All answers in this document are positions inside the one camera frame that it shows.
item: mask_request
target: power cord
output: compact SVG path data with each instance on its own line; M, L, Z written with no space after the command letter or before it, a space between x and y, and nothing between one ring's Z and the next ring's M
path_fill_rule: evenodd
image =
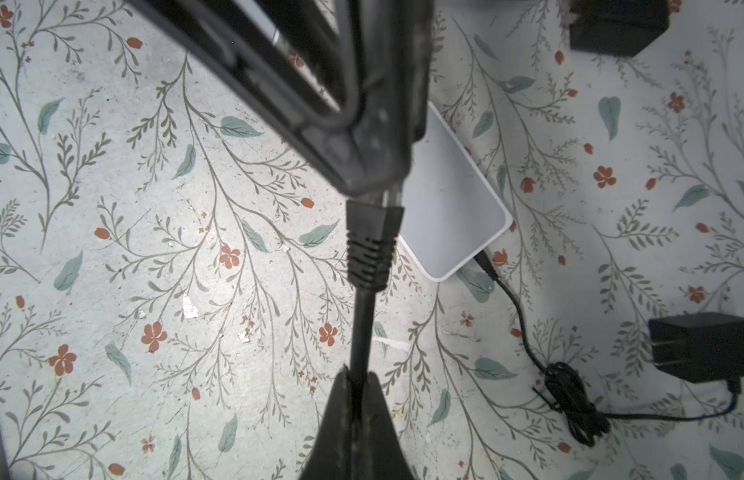
M521 342L529 359L537 366L545 377L545 387L554 398L551 402L545 398L537 389L532 388L550 408L556 412L564 413L567 418L569 432L579 443L592 447L595 445L595 437L600 437L610 430L609 419L615 420L664 420L668 422L698 422L707 418L727 415L737 407L737 396L742 393L740 379L726 380L726 387L732 393L732 400L727 408L720 412L711 413L697 417L677 417L668 415L656 415L653 413L609 413L599 412L595 405L588 399L585 385L579 374L564 362L551 363L544 366L535 356L529 345L526 332L526 319L521 304L511 290L500 280L497 271L492 266L489 256L481 250L473 257L482 270L489 275L495 283L505 292L513 302L516 312L519 314L519 325L521 327Z

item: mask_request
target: orange flower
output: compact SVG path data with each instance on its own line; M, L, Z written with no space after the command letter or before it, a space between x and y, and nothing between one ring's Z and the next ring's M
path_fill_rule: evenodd
M148 453L148 451L153 452L153 449L156 448L155 445L153 445L153 437L149 436L148 439L143 438L140 440L140 443L142 444L142 452Z
M465 325L470 328L473 326L474 320L475 318L473 318L473 315L471 315L470 313L465 315L465 312L463 312L463 318L460 320L460 325Z
M153 326L146 325L143 330L146 334L140 339L141 342L149 345L148 351L154 353L158 350L158 343L163 342L167 339L168 335L162 331L162 324L159 322L153 322Z
M57 355L50 358L50 366L55 367L55 374L62 376L63 373L73 372L73 362L76 360L76 354L68 351L67 345L60 345L57 349Z
M593 174L593 178L598 180L598 188L604 188L609 185L616 184L616 178L612 177L612 169L611 167L605 168L605 167L599 167L598 171Z
M15 16L14 12L9 10L6 5L1 5L0 7L0 24L4 28L9 28L12 26L12 22L10 22L10 18Z
M241 252L238 251L238 248L236 250L231 250L231 247L226 245L222 248L222 253L220 254L220 263L225 265L225 268L231 269L234 266L238 266L238 256L241 255Z
M289 51L289 64L293 67L302 68L305 66L305 62L303 62L303 59L300 58L300 55L297 54L294 50Z
M508 253L504 248L501 252L495 252L492 256L492 263L495 264L495 266L503 266L508 263Z
M705 300L705 289L701 286L698 286L697 288L690 286L688 292L687 296L689 297L689 300L695 303L702 303L702 301Z
M111 237L111 233L105 228L95 228L95 236L100 240L108 240Z
M331 326L329 322L327 322L326 325L319 328L319 333L321 334L319 341L326 343L328 346L334 345L334 336L337 334L336 327Z
M142 46L142 42L139 38L129 37L127 38L127 45L129 45L129 47L131 48L134 48L135 50L139 50Z
M686 107L684 95L676 95L676 92L670 94L670 102L668 102L667 107L676 113L680 113Z
M527 177L521 180L521 189L524 191L525 194L530 194L535 189L535 182L531 178Z
M111 465L109 465L108 471L113 475L116 475L117 477L124 475L124 467L118 465L117 463L112 463Z

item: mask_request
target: white device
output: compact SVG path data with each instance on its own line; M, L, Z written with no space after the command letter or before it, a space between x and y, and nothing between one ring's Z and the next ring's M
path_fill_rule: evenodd
M425 136L413 146L402 204L401 243L434 282L449 278L513 220L430 102Z

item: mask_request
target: table surface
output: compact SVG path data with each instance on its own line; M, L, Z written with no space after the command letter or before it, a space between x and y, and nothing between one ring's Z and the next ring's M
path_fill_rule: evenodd
M539 356L599 408L696 415L729 394L655 370L646 322L744 316L744 1L670 8L610 58L569 50L557 2L446 2L430 94L514 212L492 258ZM13 477L296 478L348 358L343 225L343 198L127 5L0 2ZM744 478L744 395L583 447L518 328L477 266L435 284L397 253L371 367L419 478Z

